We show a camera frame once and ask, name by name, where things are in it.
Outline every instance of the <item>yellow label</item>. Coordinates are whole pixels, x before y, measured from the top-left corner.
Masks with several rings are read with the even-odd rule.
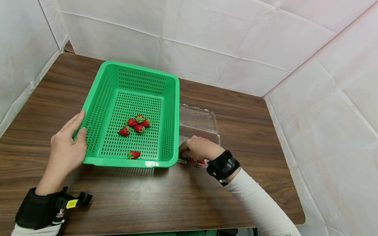
[[[77,203],[77,199],[68,201],[66,208],[67,209],[74,208],[76,207],[76,203]]]

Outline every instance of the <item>left hand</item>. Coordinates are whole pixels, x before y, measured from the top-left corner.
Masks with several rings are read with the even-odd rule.
[[[82,110],[69,120],[52,138],[50,157],[45,173],[35,191],[36,195],[45,196],[62,190],[68,174],[83,162],[87,151],[87,129],[81,128],[77,133],[76,142],[72,135],[80,126],[85,116]]]

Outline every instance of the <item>basket perforated bottom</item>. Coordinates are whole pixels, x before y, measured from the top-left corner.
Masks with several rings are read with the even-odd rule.
[[[138,159],[158,160],[159,124],[161,119],[163,98],[146,95],[141,92],[134,92],[128,89],[117,89],[112,98],[107,124],[101,131],[100,147],[98,156],[107,157],[119,156],[126,158],[128,151],[139,151]],[[121,136],[118,131],[124,126],[125,121],[141,114],[144,118],[150,119],[150,127],[146,128],[144,134],[138,134],[131,128],[131,134]]]

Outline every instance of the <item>green plastic basket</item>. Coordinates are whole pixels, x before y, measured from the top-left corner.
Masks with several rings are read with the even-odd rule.
[[[85,164],[111,167],[171,167],[178,158],[179,80],[172,74],[126,63],[104,62],[83,105],[87,128]],[[151,120],[144,134],[118,131],[142,114]],[[136,160],[127,152],[139,151]]]

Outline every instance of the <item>wrist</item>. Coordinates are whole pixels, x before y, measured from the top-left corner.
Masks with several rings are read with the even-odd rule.
[[[222,155],[223,152],[225,152],[225,149],[222,148],[221,146],[218,146],[217,148],[211,150],[211,153],[209,153],[209,155],[207,156],[207,159],[209,161],[213,161],[217,159],[220,155]]]
[[[35,194],[38,196],[46,196],[51,193],[60,192],[63,188],[65,179],[66,176],[64,175],[48,172],[46,170],[37,185]]]

